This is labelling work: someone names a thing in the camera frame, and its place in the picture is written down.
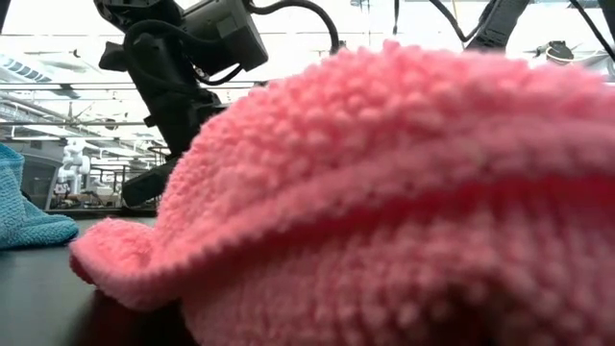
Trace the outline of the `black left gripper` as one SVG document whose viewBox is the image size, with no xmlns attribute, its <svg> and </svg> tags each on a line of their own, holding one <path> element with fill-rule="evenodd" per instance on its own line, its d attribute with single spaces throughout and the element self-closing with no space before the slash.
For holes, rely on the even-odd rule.
<svg viewBox="0 0 615 346">
<path fill-rule="evenodd" d="M 167 162 L 123 184 L 124 202 L 135 207 L 163 193 L 201 124 L 223 107 L 217 95 L 198 87 L 177 40 L 142 34 L 128 42 L 128 72 L 149 111 L 144 122 L 158 128 L 170 150 Z"/>
</svg>

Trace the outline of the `light blue microfiber towel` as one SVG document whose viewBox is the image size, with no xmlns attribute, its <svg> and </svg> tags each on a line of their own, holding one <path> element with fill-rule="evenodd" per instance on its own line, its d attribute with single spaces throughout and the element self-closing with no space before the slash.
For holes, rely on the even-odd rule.
<svg viewBox="0 0 615 346">
<path fill-rule="evenodd" d="M 67 216 L 45 213 L 22 194 L 24 161 L 0 144 L 0 250 L 63 245 L 79 227 Z"/>
</svg>

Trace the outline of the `pink microfiber towel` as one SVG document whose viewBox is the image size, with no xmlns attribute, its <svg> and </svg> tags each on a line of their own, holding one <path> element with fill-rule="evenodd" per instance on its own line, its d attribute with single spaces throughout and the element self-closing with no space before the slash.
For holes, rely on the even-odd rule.
<svg viewBox="0 0 615 346">
<path fill-rule="evenodd" d="M 200 346 L 615 346 L 615 86 L 388 41 L 253 89 L 70 246 Z"/>
</svg>

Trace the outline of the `white background robot figure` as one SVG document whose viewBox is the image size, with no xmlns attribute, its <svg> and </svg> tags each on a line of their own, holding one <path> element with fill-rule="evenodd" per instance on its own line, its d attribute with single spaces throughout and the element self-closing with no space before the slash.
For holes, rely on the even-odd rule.
<svg viewBox="0 0 615 346">
<path fill-rule="evenodd" d="M 81 188 L 82 176 L 89 174 L 90 157 L 84 155 L 85 148 L 86 142 L 79 138 L 70 138 L 63 147 L 58 183 L 67 184 L 67 192 L 77 194 Z"/>
</svg>

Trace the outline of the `dark gray rounded panel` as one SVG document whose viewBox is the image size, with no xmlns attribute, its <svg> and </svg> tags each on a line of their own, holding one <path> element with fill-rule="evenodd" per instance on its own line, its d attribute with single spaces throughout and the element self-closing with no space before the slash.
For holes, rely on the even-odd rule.
<svg viewBox="0 0 615 346">
<path fill-rule="evenodd" d="M 23 157 L 25 161 L 21 189 L 35 206 L 48 210 L 62 163 L 35 155 L 24 154 Z"/>
</svg>

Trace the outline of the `black table frame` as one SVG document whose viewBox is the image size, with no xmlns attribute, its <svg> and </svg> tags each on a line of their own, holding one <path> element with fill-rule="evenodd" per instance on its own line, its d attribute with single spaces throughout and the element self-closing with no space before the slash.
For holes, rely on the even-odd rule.
<svg viewBox="0 0 615 346">
<path fill-rule="evenodd" d="M 68 209 L 47 210 L 48 214 L 61 214 L 76 220 L 101 219 L 106 217 L 155 218 L 157 211 L 152 209 L 102 208 L 102 209 Z"/>
</svg>

